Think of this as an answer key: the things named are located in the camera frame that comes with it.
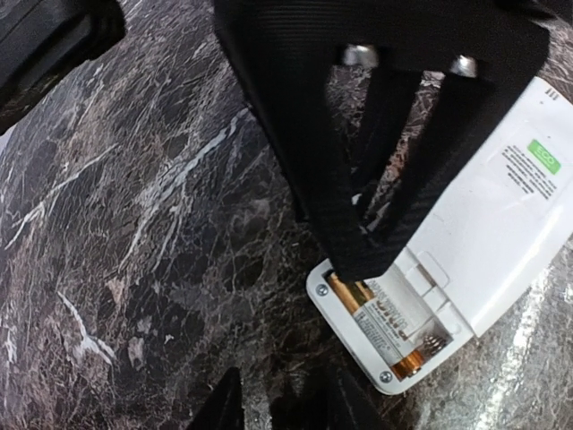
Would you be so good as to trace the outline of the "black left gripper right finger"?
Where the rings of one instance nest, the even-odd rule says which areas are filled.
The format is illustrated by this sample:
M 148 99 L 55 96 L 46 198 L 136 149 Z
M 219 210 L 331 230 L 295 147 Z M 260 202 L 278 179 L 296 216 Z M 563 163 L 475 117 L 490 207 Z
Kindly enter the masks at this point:
M 355 378 L 318 371 L 285 382 L 277 397 L 278 429 L 391 429 Z

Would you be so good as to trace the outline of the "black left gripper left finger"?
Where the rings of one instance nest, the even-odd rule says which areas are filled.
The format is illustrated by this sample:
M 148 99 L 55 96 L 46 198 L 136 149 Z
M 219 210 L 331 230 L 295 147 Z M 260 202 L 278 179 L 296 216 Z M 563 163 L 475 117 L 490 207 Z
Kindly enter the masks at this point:
M 227 369 L 187 430 L 244 430 L 240 370 Z

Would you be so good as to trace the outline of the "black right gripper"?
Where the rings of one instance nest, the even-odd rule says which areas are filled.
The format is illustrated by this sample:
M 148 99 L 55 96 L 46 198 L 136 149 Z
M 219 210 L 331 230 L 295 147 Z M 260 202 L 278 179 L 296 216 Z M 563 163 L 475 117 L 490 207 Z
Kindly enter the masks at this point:
M 345 1 L 330 62 L 372 71 L 360 125 L 358 212 L 364 214 L 406 125 L 421 72 L 445 75 L 360 269 L 387 269 L 481 145 L 472 123 L 493 85 L 526 85 L 549 54 L 548 30 L 509 1 Z

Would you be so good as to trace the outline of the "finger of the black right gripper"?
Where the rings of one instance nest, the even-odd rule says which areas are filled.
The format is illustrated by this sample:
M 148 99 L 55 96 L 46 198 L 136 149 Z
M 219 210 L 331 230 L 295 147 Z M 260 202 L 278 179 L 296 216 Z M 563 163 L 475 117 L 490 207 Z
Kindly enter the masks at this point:
M 379 41 L 374 1 L 217 1 L 215 30 L 300 202 L 345 281 L 387 270 L 352 204 L 350 169 L 326 84 L 338 48 Z

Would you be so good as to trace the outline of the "gold battery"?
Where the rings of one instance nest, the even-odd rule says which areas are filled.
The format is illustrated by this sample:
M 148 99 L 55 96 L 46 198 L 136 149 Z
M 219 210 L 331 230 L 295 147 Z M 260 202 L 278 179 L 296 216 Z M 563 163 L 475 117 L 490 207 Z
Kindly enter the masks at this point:
M 424 358 L 406 334 L 408 320 L 377 280 L 344 282 L 332 271 L 326 281 L 399 381 L 420 371 Z

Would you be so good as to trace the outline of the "white remote control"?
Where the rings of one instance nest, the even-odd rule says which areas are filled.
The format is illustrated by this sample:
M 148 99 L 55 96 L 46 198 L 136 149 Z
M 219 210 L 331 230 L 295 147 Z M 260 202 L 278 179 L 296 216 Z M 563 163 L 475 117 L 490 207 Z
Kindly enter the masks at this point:
M 572 234 L 572 105 L 534 78 L 377 278 L 423 354 L 402 381 L 313 268 L 306 290 L 372 385 L 397 395 L 481 337 L 524 294 Z

